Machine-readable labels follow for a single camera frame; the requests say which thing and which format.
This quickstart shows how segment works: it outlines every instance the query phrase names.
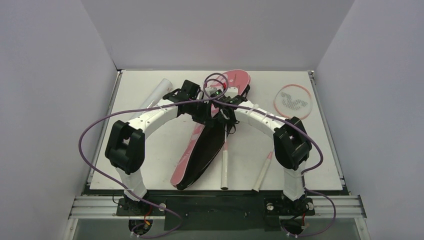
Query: white tube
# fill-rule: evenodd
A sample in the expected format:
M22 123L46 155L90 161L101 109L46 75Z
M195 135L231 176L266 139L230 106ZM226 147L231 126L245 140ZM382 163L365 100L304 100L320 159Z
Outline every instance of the white tube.
M150 95L144 100L144 102L140 105L138 109L148 109L156 104L162 99L162 97L169 93L173 89L173 84L168 79L164 78L162 81L160 81L159 85L156 86L156 88L150 93ZM136 117L142 115L145 113L142 112L136 112L134 115L131 116L130 119L135 119Z
M256 182L252 188L253 191L259 192L259 188L261 187L262 182L264 181L265 175L267 174L268 168L270 167L272 158L273 152L271 151L268 154L268 157L265 159L265 162L263 163L262 170L260 171L259 176L257 176Z
M221 173L221 189L228 190L228 150L227 146L224 146L222 151L222 173Z

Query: orange wire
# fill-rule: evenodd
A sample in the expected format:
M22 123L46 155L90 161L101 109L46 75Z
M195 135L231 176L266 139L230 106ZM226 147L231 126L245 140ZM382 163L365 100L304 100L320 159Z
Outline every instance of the orange wire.
M144 215L144 223L150 226L150 222L146 221L146 217L152 213L152 205L150 205L150 210L146 215Z

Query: white panel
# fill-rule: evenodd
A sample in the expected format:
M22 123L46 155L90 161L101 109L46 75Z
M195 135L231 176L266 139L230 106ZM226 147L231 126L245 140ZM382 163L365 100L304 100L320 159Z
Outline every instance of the white panel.
M0 239L62 239L116 69L80 1L2 0L0 74Z
M156 85L163 79L170 80L175 88L182 86L185 79L201 84L210 71L124 71L112 112L137 109ZM251 77L249 100L259 107L276 114L274 96L287 84L299 84L313 93L307 72L249 71ZM306 186L312 190L342 189L339 174L327 139L324 124L316 99L312 98L312 112L303 120L307 133L321 147L323 164L305 174ZM112 117L108 122L105 138L96 166L118 178L119 175L105 157L110 129L117 120L128 121L131 113ZM151 190L175 190L170 179L175 167L186 149L195 123L189 115L181 115L156 130L146 141L145 160L141 166L144 184ZM236 133L228 137L228 188L230 190L251 190L261 172L267 155L273 149L273 140L259 130L240 123ZM319 161L318 152L313 148L306 167ZM188 190L220 190L222 153L218 153L203 175ZM284 168L275 157L263 181L262 190L282 190ZM121 186L94 173L91 189L122 189Z
M82 0L119 69L313 70L354 0Z
M372 239L423 239L424 1L356 0L317 87Z

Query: white wall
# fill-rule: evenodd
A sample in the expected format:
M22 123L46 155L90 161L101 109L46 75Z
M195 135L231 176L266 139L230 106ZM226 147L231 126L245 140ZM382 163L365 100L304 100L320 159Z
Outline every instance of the white wall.
M423 239L424 1L356 0L316 69L374 240Z
M0 239L62 239L115 77L80 1L0 2Z
M118 69L312 70L354 0L82 0Z

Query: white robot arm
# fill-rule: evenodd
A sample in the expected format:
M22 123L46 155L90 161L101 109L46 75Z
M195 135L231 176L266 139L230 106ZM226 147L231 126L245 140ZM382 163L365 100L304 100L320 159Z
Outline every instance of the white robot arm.
M166 106L194 100L197 98L199 91L199 85L186 80L181 89L166 94L157 105ZM235 105L249 109L258 108L257 105L239 95L235 97L224 96L223 98L231 99L231 103ZM240 121L273 138L275 157L284 166L283 194L291 201L296 201L304 195L304 181L301 172L305 169L306 159L309 157L309 151L312 148L310 142L302 138L300 134L296 134L295 130L282 122L252 110L219 106L217 104L215 107L225 108L225 112L230 113L230 117L218 116L212 119L211 106L212 102L189 102L178 106L160 107L128 122L115 122L109 136L105 155L118 171L122 183L139 197L143 197L147 193L140 171L145 158L145 140L166 122L177 118L181 114L189 114L195 122L205 125L214 124L214 121ZM305 130L298 118L281 119ZM131 201L140 201L129 194L127 190L124 191L124 194Z

